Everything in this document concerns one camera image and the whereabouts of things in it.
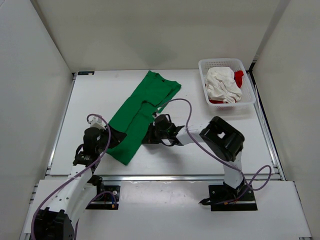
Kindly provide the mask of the green t shirt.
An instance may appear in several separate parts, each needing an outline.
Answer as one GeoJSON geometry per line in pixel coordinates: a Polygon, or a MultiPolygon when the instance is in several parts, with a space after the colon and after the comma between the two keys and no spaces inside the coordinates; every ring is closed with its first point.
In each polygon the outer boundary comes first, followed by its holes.
{"type": "Polygon", "coordinates": [[[108,122],[113,129],[125,133],[125,139],[107,153],[124,165],[128,165],[142,144],[153,113],[171,100],[181,89],[176,81],[163,78],[159,73],[148,71],[130,97],[108,122]]]}

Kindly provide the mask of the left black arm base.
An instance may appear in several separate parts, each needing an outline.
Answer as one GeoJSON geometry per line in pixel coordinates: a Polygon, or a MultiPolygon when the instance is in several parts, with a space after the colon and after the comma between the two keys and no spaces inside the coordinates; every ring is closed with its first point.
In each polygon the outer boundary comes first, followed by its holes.
{"type": "Polygon", "coordinates": [[[96,197],[88,204],[87,210],[118,210],[120,204],[120,183],[109,183],[101,176],[94,175],[89,183],[96,187],[96,197]]]}

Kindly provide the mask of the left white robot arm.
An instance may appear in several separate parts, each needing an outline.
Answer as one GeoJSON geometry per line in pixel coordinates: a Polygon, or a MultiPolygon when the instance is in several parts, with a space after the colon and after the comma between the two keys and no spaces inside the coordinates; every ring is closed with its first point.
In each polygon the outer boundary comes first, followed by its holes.
{"type": "Polygon", "coordinates": [[[92,200],[100,200],[105,194],[102,178],[94,172],[107,150],[117,147],[127,134],[95,114],[88,123],[67,179],[33,214],[30,227],[33,240],[76,239],[81,214],[92,200]]]}

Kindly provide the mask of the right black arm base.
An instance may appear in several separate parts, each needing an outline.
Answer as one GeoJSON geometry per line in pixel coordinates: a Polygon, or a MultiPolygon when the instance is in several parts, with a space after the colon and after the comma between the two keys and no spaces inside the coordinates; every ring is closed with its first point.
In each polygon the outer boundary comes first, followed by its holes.
{"type": "Polygon", "coordinates": [[[247,189],[246,186],[235,194],[233,190],[228,189],[226,185],[209,185],[209,197],[202,199],[199,204],[210,206],[211,212],[239,212],[239,211],[257,211],[258,206],[254,192],[247,189]]]}

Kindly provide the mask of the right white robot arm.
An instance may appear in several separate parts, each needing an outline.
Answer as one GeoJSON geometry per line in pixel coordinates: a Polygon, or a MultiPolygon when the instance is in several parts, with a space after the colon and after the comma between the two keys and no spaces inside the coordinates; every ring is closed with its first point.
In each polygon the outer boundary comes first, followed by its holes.
{"type": "Polygon", "coordinates": [[[205,143],[224,169],[224,193],[230,200],[238,199],[242,193],[244,177],[241,174],[241,156],[245,137],[219,116],[213,117],[208,125],[176,126],[169,114],[153,114],[143,144],[162,144],[167,147],[205,143]]]}

